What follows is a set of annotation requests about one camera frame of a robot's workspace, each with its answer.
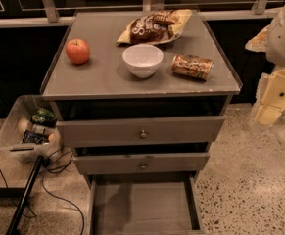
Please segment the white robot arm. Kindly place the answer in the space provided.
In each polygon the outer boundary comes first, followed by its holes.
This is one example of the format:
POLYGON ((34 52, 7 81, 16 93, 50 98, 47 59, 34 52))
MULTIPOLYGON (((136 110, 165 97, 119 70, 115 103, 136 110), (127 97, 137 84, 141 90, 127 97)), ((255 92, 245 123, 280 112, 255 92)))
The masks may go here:
POLYGON ((285 5, 245 48, 265 52, 266 59, 274 64, 271 74, 261 75, 251 113, 253 125, 272 126, 285 111, 285 5))

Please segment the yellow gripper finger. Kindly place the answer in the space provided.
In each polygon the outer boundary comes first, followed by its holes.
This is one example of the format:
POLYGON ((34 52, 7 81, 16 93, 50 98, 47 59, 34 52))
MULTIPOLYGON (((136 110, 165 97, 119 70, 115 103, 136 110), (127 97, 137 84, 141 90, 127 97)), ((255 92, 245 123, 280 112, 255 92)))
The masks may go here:
POLYGON ((266 37, 268 32, 268 26, 263 28, 255 37, 249 40, 245 49, 252 52, 266 52, 266 37))
POLYGON ((255 122, 265 126, 274 125, 281 115, 282 112, 277 108, 260 106, 255 115, 255 122))

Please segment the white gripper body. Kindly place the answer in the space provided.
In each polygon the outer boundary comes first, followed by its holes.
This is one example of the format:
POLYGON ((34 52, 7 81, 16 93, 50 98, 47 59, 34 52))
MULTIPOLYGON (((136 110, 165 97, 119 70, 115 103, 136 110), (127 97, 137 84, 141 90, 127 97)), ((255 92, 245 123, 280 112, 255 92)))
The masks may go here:
POLYGON ((264 73, 258 84, 257 101, 265 107, 285 110, 285 68, 277 68, 272 74, 264 73))

